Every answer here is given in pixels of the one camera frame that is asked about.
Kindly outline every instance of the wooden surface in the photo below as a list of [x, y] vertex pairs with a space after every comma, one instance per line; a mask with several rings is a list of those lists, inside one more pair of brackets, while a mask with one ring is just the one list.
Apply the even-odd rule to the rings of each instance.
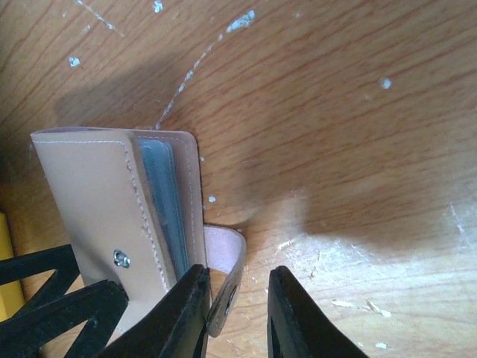
[[277, 265], [372, 357], [474, 357], [477, 3], [162, 5], [0, 1], [0, 207], [16, 253], [67, 242], [30, 132], [162, 122], [198, 139], [205, 221], [247, 238], [208, 357], [266, 357]]

